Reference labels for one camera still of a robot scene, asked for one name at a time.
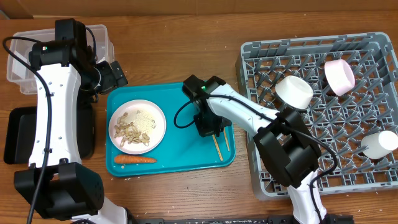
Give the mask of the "wooden chopstick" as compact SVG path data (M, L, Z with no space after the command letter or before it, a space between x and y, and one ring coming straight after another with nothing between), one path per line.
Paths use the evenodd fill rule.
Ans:
M227 137L227 134L226 134L226 129L223 130L223 134L224 134L224 140L226 142L227 150L228 150L228 152L230 152L229 141L228 141L228 137Z
M216 147L216 150L217 150L219 159L220 159L220 161L223 161L223 156L222 156L222 153L221 153L221 151L220 151L220 147L219 147L219 145L218 145L218 141L217 141L217 139L216 139L216 136L213 134L213 135L212 135L212 138L213 138L213 141L214 141L214 144L215 144L215 147Z

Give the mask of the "white bowl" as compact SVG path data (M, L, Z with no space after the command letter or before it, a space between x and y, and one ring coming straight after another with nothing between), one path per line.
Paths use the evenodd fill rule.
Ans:
M313 89L303 79L289 75L275 86L279 98L294 108L306 109L313 98Z

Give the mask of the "pink bowl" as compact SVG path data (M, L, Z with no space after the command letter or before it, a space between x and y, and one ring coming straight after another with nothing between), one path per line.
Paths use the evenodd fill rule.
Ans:
M342 96L355 86L355 78L350 65L343 59L325 63L326 80L337 96Z

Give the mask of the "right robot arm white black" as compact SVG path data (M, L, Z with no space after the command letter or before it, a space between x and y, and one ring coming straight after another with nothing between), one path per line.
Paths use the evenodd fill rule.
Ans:
M263 107L216 76L204 81L191 75L183 82L182 92L198 109L192 124L200 136L219 135L225 126L236 123L252 137L268 173L287 187L297 223L331 220L320 199L317 181L332 173L337 164L319 171L318 160L322 149L334 161L336 154L310 133L298 111Z

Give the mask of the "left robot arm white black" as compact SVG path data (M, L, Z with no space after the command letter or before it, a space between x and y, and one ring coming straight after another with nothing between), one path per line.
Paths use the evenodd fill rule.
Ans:
M24 66L37 85L35 143L28 169L14 174L14 187L30 203L30 215L73 223L134 223L127 208L105 196L100 175L81 163L79 101L96 102L127 84L118 62L96 62L89 34L83 23L60 19L53 41L33 42Z

